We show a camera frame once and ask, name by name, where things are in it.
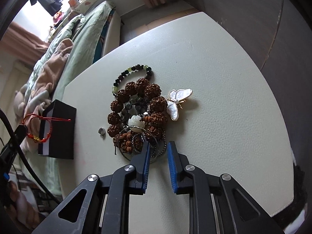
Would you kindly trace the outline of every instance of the butterfly brooch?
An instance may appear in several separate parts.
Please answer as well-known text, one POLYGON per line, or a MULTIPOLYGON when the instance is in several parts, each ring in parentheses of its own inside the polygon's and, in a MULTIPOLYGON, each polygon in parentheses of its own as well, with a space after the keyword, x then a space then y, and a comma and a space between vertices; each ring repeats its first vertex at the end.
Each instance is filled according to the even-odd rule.
POLYGON ((180 90, 171 90, 169 92, 169 98, 168 98, 168 106, 167 106, 167 113, 170 115, 171 119, 173 121, 176 121, 179 118, 179 111, 178 111, 178 105, 182 109, 180 103, 185 102, 185 99, 191 94, 193 91, 191 89, 180 89, 180 90))

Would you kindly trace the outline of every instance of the blue gripper pad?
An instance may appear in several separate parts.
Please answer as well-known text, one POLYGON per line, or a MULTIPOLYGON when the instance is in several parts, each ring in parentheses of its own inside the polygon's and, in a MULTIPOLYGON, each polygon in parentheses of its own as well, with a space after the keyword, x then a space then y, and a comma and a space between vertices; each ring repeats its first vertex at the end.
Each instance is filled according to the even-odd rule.
POLYGON ((171 149, 171 144, 167 144, 167 155, 168 155, 168 165, 169 165, 169 172, 171 178, 171 186, 174 190, 174 193, 177 193, 177 169, 174 162, 174 156, 171 149))
POLYGON ((142 181, 142 190, 145 192, 147 188, 147 180, 149 179, 149 161, 150 161, 150 149, 149 145, 147 148, 147 153, 146 153, 146 159, 144 163, 144 169, 143 169, 143 181, 142 181))

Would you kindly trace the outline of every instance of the green blanket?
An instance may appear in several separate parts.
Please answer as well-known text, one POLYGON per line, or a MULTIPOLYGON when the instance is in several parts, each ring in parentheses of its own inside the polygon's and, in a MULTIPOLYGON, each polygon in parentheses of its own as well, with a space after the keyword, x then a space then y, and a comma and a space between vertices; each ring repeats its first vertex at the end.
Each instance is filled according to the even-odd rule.
MULTIPOLYGON (((80 17, 81 22, 77 26, 76 31, 74 32, 74 36, 71 38, 74 43, 74 47, 71 51, 70 57, 67 60, 63 74, 54 91, 52 100, 62 100, 65 87, 80 73, 92 65, 96 45, 98 43, 103 26, 112 9, 113 6, 110 5, 108 1, 105 1, 94 8, 85 17, 82 15, 77 16, 80 17)), ((73 20, 77 21, 77 17, 73 18, 62 29, 58 36, 51 42, 51 48, 49 48, 47 54, 45 54, 38 62, 38 64, 35 65, 36 70, 34 69, 34 72, 36 71, 36 73, 35 75, 33 75, 33 73, 33 76, 31 76, 28 81, 30 88, 29 92, 31 92, 31 88, 35 83, 35 77, 38 78, 38 73, 41 71, 45 61, 50 57, 48 53, 52 54, 60 41, 65 38, 69 38, 72 35, 71 29, 73 27, 73 20)), ((25 156, 30 166, 33 168, 41 181, 46 185, 46 187, 51 191, 51 193, 55 195, 61 195, 57 159, 39 156, 36 153, 32 154, 30 152, 27 152, 25 156)), ((21 166, 25 176, 29 180, 34 181, 22 163, 21 166)))

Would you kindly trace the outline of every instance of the tabletop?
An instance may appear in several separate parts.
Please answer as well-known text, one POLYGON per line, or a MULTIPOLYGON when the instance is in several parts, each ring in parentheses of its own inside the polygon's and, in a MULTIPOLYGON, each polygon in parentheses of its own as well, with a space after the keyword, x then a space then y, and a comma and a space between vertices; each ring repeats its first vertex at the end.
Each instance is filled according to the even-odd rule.
MULTIPOLYGON (((74 160, 59 162, 63 195, 89 174, 112 174, 128 164, 114 154, 107 130, 118 75, 149 65, 162 96, 191 88, 167 142, 206 173, 229 173, 272 216, 293 200, 293 164, 285 123, 262 74, 219 24, 196 13, 154 28, 118 47, 74 79, 63 102, 77 108, 74 160)), ((120 84, 145 74, 133 73, 120 84)), ((131 196, 129 233, 188 233, 188 196, 171 188, 166 154, 150 166, 144 196, 131 196)))

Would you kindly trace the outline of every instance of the red string bracelet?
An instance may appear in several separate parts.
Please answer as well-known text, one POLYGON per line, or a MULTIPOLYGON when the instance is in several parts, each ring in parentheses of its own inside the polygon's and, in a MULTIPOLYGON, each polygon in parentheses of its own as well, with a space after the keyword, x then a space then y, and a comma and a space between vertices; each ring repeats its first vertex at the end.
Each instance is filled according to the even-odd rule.
POLYGON ((50 137, 51 137, 51 133, 52 133, 52 120, 53 121, 71 121, 70 119, 62 119, 62 118, 54 118, 54 117, 43 117, 43 116, 39 116, 37 114, 34 114, 34 113, 31 113, 31 114, 28 114, 24 117, 23 119, 23 122, 22 124, 25 125, 25 119, 28 117, 28 116, 33 116, 30 118, 30 121, 29 121, 29 124, 32 122, 32 119, 33 118, 39 118, 40 120, 46 120, 49 122, 50 124, 50 130, 49 132, 47 133, 46 135, 46 138, 43 138, 43 139, 40 139, 38 136, 35 136, 32 134, 32 127, 29 126, 29 130, 30 130, 30 133, 27 133, 27 136, 31 139, 33 139, 35 142, 37 143, 45 143, 50 137))

